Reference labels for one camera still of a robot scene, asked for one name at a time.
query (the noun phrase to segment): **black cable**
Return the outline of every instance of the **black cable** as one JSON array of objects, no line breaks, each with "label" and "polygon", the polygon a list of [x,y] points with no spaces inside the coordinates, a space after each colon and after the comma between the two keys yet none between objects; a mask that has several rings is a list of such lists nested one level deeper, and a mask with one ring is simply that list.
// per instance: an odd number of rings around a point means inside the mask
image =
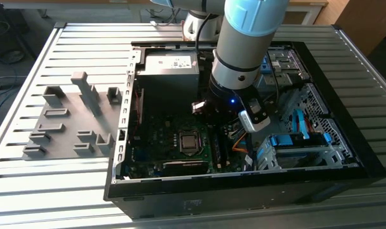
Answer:
[{"label": "black cable", "polygon": [[256,164],[257,164],[257,157],[255,153],[255,146],[252,142],[252,134],[248,133],[245,136],[245,143],[247,143],[247,150],[248,150],[248,156],[252,158],[252,167],[247,168],[247,171],[255,171],[256,170]]},{"label": "black cable", "polygon": [[171,18],[175,16],[175,9],[172,9],[172,14],[171,14],[171,16],[166,19],[166,20],[163,20],[162,22],[163,23],[166,23],[168,20],[171,20]]},{"label": "black cable", "polygon": [[12,84],[12,87],[11,87],[7,91],[0,92],[0,95],[2,95],[2,94],[8,93],[8,92],[15,88],[15,86],[16,86],[16,83],[18,83],[18,71],[16,71],[15,67],[12,67],[12,65],[11,65],[10,63],[7,63],[2,58],[0,58],[0,62],[2,62],[3,64],[7,64],[7,65],[12,68],[14,73],[15,73],[15,82],[14,82],[14,84]]},{"label": "black cable", "polygon": [[0,3],[0,14],[2,14],[3,19],[6,20],[6,22],[10,24],[11,32],[15,34],[18,40],[20,41],[20,43],[23,45],[23,48],[27,50],[27,52],[30,53],[32,58],[36,60],[38,59],[38,55],[36,55],[35,51],[32,50],[32,48],[31,48],[26,38],[23,37],[19,29],[16,28],[16,26],[15,26],[10,16],[8,16],[8,13],[7,13],[2,3]]},{"label": "black cable", "polygon": [[[291,90],[295,90],[295,89],[301,89],[307,83],[312,83],[312,80],[311,79],[307,79],[307,80],[303,80],[297,83],[295,83],[293,85],[288,85],[288,86],[284,86],[283,88],[280,88],[280,94],[284,94],[287,93],[288,91]],[[273,97],[276,96],[276,92],[273,92],[265,99],[264,99],[264,103],[271,100]]]},{"label": "black cable", "polygon": [[196,52],[197,52],[197,53],[200,52],[200,47],[199,47],[199,46],[200,46],[200,36],[201,36],[201,31],[203,31],[203,28],[204,28],[204,26],[205,26],[208,20],[211,19],[211,16],[212,16],[212,14],[207,15],[207,18],[205,18],[205,20],[204,20],[204,22],[203,22],[203,24],[201,24],[201,26],[200,26],[199,32],[197,32],[197,37],[196,37]]},{"label": "black cable", "polygon": [[276,86],[276,105],[277,105],[277,102],[280,101],[280,83],[279,83],[279,81],[277,81],[277,77],[276,77],[276,74],[275,74],[275,69],[273,69],[273,64],[272,64],[272,59],[271,59],[269,51],[267,51],[267,54],[268,54],[268,61],[269,61],[271,67],[272,67],[272,76],[273,76],[273,78],[275,78],[275,86]]},{"label": "black cable", "polygon": [[159,16],[155,15],[155,14],[151,12],[151,10],[146,9],[146,11],[148,11],[148,13],[151,14],[152,18],[159,18]]},{"label": "black cable", "polygon": [[[180,9],[181,10],[181,9]],[[177,14],[179,14],[179,12],[177,12]],[[177,24],[179,22],[177,22],[177,15],[176,15],[176,17],[175,17],[175,23]]]},{"label": "black cable", "polygon": [[177,15],[179,15],[179,13],[180,13],[180,10],[181,10],[181,8],[179,8],[179,10],[177,10],[176,14],[173,15],[171,21],[170,21],[166,25],[156,25],[156,26],[166,27],[166,26],[171,25],[171,23],[175,21]]}]

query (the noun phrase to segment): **blue latch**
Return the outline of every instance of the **blue latch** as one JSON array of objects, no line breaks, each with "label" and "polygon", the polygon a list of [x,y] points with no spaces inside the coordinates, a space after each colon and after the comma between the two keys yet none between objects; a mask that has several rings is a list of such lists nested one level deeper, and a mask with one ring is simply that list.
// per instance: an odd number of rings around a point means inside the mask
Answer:
[{"label": "blue latch", "polygon": [[276,138],[277,138],[277,144],[280,146],[292,146],[293,145],[291,135],[277,135]]},{"label": "blue latch", "polygon": [[264,58],[263,65],[261,65],[261,73],[263,73],[263,74],[269,74],[269,73],[272,73],[272,67],[271,67],[271,65],[269,65],[269,63],[268,63],[268,59],[267,59],[267,58],[268,58],[268,57]]},{"label": "blue latch", "polygon": [[328,143],[331,144],[333,142],[332,135],[329,133],[325,133],[324,136],[325,136]]},{"label": "blue latch", "polygon": [[271,142],[273,146],[277,146],[277,140],[275,136],[271,137]]},{"label": "blue latch", "polygon": [[[296,122],[297,118],[300,120],[300,128],[301,128],[300,130],[297,129],[297,122]],[[293,129],[293,132],[301,132],[303,135],[305,136],[305,139],[311,138],[309,133],[308,133],[305,115],[301,109],[296,109],[293,112],[292,129]]]},{"label": "blue latch", "polygon": [[265,150],[264,150],[264,148],[263,148],[263,149],[260,150],[260,152],[257,153],[257,158],[259,158],[259,159],[261,158],[264,152],[265,152]]}]

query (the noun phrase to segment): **floor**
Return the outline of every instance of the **floor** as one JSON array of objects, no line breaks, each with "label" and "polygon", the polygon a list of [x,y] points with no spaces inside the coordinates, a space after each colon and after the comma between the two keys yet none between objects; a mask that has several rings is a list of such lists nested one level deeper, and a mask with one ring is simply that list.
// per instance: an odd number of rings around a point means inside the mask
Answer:
[{"label": "floor", "polygon": [[[78,23],[114,23],[114,22],[132,22],[132,14],[130,10],[48,10],[48,18],[42,18],[36,10],[23,10],[31,31],[24,34],[27,41],[39,54],[44,43],[47,41],[48,35],[54,29],[54,25],[58,21],[70,21]],[[159,17],[152,18],[147,10],[143,11],[143,22],[150,22],[155,20],[156,22],[163,22],[172,15],[172,10],[164,10],[162,13],[156,14]],[[187,11],[181,11],[177,15],[177,21],[187,18]],[[378,71],[386,78],[386,40],[378,45],[377,49],[369,56],[369,59]],[[18,64],[6,65],[0,63],[0,85],[2,92],[6,92],[15,83],[15,71],[18,73],[16,86],[23,84],[26,76],[28,75],[35,61],[26,57],[24,61]],[[10,93],[0,95],[0,104]],[[15,94],[11,95],[8,100],[4,102],[0,109],[0,124],[8,113],[10,107],[14,103]]]}]

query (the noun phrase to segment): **metal table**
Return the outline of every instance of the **metal table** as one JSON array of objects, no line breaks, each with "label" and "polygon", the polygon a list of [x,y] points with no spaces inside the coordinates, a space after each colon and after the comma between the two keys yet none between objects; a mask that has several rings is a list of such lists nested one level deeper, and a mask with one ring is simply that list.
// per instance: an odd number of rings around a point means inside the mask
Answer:
[{"label": "metal table", "polygon": [[[88,1],[76,2],[59,2],[50,0],[3,0],[2,3],[7,9],[27,9],[27,10],[38,10],[38,9],[50,9],[50,10],[64,10],[64,9],[94,9],[94,10],[116,10],[116,9],[127,9],[132,12],[134,22],[143,22],[142,10],[168,10],[170,7],[158,5],[158,4],[134,4],[128,3],[127,0],[111,0],[107,3],[90,3]],[[321,1],[307,1],[307,2],[296,2],[292,1],[292,4],[288,7],[287,11],[292,12],[307,12],[307,16],[303,20],[303,25],[313,25],[315,21],[319,17],[319,14],[323,8],[328,5],[328,2]]]},{"label": "metal table", "polygon": [[[386,228],[386,179],[312,205],[132,222],[103,200],[108,158],[23,161],[48,85],[78,91],[87,71],[100,92],[120,86],[131,41],[181,40],[181,27],[68,24],[55,29],[0,128],[0,228]],[[284,26],[276,40],[307,42],[386,167],[386,81],[348,36],[331,26]]]}]

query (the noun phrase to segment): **label sticker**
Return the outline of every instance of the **label sticker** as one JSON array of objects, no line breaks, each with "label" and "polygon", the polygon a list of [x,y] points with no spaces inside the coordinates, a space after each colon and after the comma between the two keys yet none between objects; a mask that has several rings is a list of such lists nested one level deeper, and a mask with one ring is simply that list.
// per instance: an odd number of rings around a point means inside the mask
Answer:
[{"label": "label sticker", "polygon": [[200,207],[203,204],[203,199],[195,199],[195,200],[187,200],[185,201],[185,210],[196,210],[197,207]]},{"label": "label sticker", "polygon": [[252,163],[255,162],[253,159],[248,156],[245,157],[245,161],[248,162],[248,164],[252,166]]},{"label": "label sticker", "polygon": [[162,69],[192,68],[191,56],[148,56],[152,64]]},{"label": "label sticker", "polygon": [[128,0],[110,0],[111,3],[128,3]]}]

